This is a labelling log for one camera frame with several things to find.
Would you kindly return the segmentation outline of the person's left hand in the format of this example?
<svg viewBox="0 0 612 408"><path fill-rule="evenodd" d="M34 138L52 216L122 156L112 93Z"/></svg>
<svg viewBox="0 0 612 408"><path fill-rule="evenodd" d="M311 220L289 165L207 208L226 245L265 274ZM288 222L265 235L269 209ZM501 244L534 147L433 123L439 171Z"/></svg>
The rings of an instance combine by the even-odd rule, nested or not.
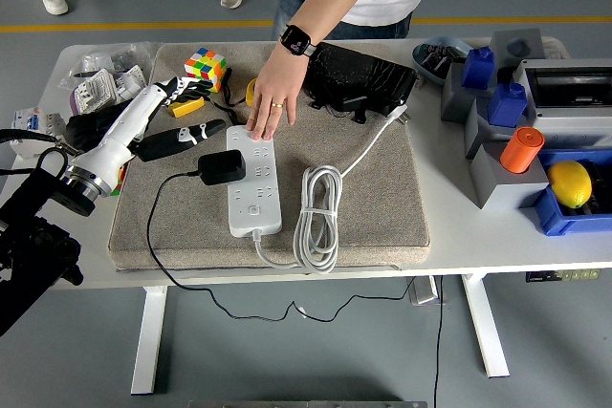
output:
<svg viewBox="0 0 612 408"><path fill-rule="evenodd" d="M297 97L304 81L309 58L291 54L279 42L260 71L254 86L254 100L246 123L253 140L271 140L283 114L295 124Z"/></svg>

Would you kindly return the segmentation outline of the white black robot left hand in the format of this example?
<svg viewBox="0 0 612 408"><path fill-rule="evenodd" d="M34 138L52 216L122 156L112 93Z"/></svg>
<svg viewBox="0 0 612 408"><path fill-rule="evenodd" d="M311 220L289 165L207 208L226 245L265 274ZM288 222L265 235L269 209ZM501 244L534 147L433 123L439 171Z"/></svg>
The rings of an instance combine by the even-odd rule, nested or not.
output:
<svg viewBox="0 0 612 408"><path fill-rule="evenodd" d="M164 101L186 101L186 95L202 94L210 84L190 77L174 77L144 88L111 124L98 146L71 161L64 181L91 183L109 190L118 182L119 169L133 158L154 161L184 152L226 127L214 119L149 137L143 134Z"/></svg>

